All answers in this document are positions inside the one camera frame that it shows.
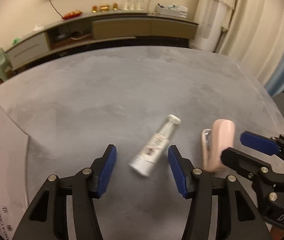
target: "pink stapler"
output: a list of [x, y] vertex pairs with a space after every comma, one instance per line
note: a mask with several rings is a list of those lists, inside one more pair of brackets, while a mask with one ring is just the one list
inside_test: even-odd
[[224, 171], [222, 151], [233, 147], [235, 124], [231, 120], [215, 120], [212, 129], [202, 131], [203, 169], [207, 172]]

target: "white drawer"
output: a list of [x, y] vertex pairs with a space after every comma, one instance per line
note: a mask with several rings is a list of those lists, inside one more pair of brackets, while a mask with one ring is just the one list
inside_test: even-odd
[[46, 34], [43, 32], [21, 41], [21, 43], [9, 50], [7, 55], [15, 69], [25, 62], [49, 52], [49, 50]]

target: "cabinet drawer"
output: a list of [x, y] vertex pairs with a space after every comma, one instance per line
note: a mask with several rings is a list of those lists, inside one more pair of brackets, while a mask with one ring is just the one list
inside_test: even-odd
[[150, 20], [145, 18], [105, 19], [92, 22], [96, 40], [126, 36], [149, 36]]
[[21, 66], [24, 62], [30, 61], [49, 52], [49, 46], [45, 33], [39, 33], [20, 44], [13, 47], [7, 52], [13, 68]]
[[151, 20], [151, 35], [177, 37], [184, 39], [193, 39], [196, 31], [196, 25], [192, 23], [153, 19]]

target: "gray table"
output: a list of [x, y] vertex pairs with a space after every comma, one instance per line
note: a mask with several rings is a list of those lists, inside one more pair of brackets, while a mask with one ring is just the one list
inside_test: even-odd
[[[167, 152], [149, 179], [128, 166], [168, 114], [182, 121], [172, 144], [194, 166], [201, 167], [201, 131], [225, 118], [236, 124], [238, 150], [284, 173], [282, 160], [239, 142], [244, 130], [266, 137], [284, 133], [284, 119], [262, 85], [219, 54], [172, 47], [80, 53], [0, 85], [0, 104], [31, 137], [29, 201], [50, 174], [74, 175], [108, 144], [116, 145], [118, 159], [108, 190], [94, 202], [105, 240], [182, 237], [190, 201], [177, 191]], [[236, 175], [232, 170], [219, 175], [231, 173]], [[255, 200], [250, 182], [237, 177]]]

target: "blue rubber tip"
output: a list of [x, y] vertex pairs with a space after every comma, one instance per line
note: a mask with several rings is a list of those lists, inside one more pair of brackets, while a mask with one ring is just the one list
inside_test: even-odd
[[257, 150], [269, 156], [279, 153], [279, 149], [277, 148], [275, 141], [255, 133], [247, 131], [242, 133], [240, 141], [244, 146], [250, 147], [251, 149]]
[[115, 161], [116, 161], [116, 147], [113, 146], [99, 176], [99, 186], [97, 190], [99, 197], [101, 197], [102, 194], [106, 192], [114, 168]]
[[182, 168], [180, 167], [180, 164], [177, 158], [175, 157], [172, 146], [169, 147], [168, 158], [178, 191], [185, 198], [187, 194], [186, 179], [182, 171]]

